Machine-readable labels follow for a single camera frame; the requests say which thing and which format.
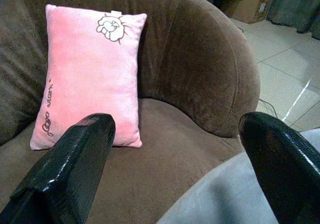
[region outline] pillow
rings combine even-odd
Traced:
[[[45,13],[48,73],[31,149],[51,148],[71,125],[93,113],[114,118],[114,145],[141,147],[137,54],[147,15],[53,5]]]

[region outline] brown armchair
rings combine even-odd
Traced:
[[[241,151],[237,125],[257,106],[258,69],[243,34],[209,2],[0,0],[0,210],[46,153],[29,148],[48,65],[46,4],[148,14],[138,54],[144,145],[111,150],[87,223],[154,223]]]

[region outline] gray curtain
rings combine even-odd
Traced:
[[[299,33],[310,30],[320,39],[320,0],[273,0],[267,20],[296,27]]]

